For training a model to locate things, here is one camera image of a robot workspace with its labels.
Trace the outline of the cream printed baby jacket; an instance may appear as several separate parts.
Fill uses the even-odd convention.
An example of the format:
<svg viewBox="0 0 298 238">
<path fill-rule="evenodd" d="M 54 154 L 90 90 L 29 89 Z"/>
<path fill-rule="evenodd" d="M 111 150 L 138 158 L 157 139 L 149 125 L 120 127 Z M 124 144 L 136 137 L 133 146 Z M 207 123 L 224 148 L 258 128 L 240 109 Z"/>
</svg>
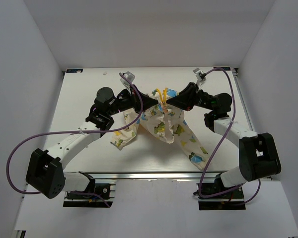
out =
<svg viewBox="0 0 298 238">
<path fill-rule="evenodd" d="M 111 144 L 121 150 L 137 136 L 139 126 L 142 126 L 160 141 L 167 144 L 176 143 L 190 162 L 202 171 L 210 157 L 208 152 L 189 128 L 184 111 L 166 103 L 178 94 L 169 88 L 163 91 L 153 90 L 148 96 L 158 100 L 158 104 L 143 111 L 137 122 L 131 126 L 113 132 Z"/>
</svg>

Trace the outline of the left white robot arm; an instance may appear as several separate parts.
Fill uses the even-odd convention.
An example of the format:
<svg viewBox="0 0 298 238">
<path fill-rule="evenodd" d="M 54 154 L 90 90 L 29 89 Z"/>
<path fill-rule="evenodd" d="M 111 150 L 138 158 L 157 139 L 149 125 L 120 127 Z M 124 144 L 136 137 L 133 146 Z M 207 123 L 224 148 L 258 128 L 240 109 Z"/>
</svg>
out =
<svg viewBox="0 0 298 238">
<path fill-rule="evenodd" d="M 45 195 L 54 198 L 60 192 L 79 192 L 89 198 L 95 192 L 95 179 L 83 172 L 65 173 L 68 163 L 92 142 L 100 139 L 113 125 L 112 116 L 128 109 L 144 111 L 158 104 L 134 89 L 124 89 L 117 96 L 112 89 L 103 87 L 97 91 L 88 117 L 79 127 L 61 142 L 46 149 L 36 149 L 30 157 L 26 182 Z"/>
</svg>

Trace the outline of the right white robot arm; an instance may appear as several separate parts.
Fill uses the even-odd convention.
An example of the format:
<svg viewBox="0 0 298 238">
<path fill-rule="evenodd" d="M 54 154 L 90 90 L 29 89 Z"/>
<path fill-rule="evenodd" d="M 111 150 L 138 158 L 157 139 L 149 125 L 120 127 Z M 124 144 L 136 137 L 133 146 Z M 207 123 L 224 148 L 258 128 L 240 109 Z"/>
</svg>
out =
<svg viewBox="0 0 298 238">
<path fill-rule="evenodd" d="M 224 136 L 238 148 L 238 166 L 220 174 L 215 180 L 214 191 L 217 196 L 225 198 L 231 194 L 234 186 L 281 172 L 273 136 L 251 131 L 228 116 L 232 106 L 231 95 L 220 93 L 213 96 L 199 90 L 194 83 L 189 83 L 177 96 L 166 102 L 186 111 L 194 106 L 210 110 L 204 118 L 206 127 Z"/>
</svg>

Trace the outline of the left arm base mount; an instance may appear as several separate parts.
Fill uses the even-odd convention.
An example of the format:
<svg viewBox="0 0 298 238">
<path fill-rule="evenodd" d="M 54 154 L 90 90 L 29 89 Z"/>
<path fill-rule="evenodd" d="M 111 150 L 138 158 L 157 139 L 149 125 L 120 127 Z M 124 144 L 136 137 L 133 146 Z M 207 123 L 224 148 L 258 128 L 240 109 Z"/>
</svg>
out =
<svg viewBox="0 0 298 238">
<path fill-rule="evenodd" d="M 63 207 L 70 208 L 110 208 L 116 191 L 116 181 L 96 179 L 94 185 L 83 192 L 66 192 Z"/>
</svg>

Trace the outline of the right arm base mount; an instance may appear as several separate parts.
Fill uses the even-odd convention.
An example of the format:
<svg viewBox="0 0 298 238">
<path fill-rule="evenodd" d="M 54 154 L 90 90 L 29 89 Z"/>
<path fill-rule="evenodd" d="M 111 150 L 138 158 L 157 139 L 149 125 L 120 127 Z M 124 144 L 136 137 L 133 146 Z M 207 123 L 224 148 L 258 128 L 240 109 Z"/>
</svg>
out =
<svg viewBox="0 0 298 238">
<path fill-rule="evenodd" d="M 242 188 L 210 198 L 202 198 L 198 194 L 198 191 L 193 192 L 193 196 L 198 199 L 200 211 L 229 211 L 246 209 Z"/>
</svg>

